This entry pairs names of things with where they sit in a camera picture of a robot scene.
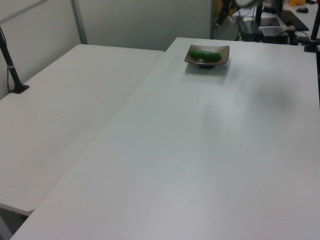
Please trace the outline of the black gripper finger with white tip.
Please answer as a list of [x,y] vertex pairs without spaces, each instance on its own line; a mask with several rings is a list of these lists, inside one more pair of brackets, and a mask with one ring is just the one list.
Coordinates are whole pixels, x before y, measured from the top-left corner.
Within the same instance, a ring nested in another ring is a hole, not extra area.
[[228,16],[228,12],[226,12],[226,11],[221,11],[221,12],[218,14],[217,20],[216,20],[216,22],[215,22],[215,27],[218,28],[219,26],[221,26],[227,16]]

